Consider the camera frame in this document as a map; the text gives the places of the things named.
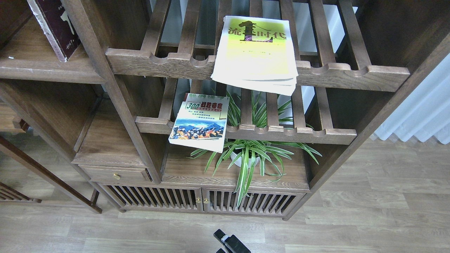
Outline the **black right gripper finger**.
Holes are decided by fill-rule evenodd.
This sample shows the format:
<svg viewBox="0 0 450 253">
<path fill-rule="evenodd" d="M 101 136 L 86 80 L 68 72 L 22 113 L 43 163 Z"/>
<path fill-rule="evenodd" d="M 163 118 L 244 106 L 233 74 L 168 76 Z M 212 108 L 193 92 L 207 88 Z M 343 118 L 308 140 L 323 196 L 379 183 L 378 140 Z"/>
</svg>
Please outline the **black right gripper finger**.
<svg viewBox="0 0 450 253">
<path fill-rule="evenodd" d="M 219 248 L 217 253 L 250 253 L 251 251 L 234 235 L 229 236 L 218 229 L 213 236 L 223 245 L 225 250 Z"/>
</svg>

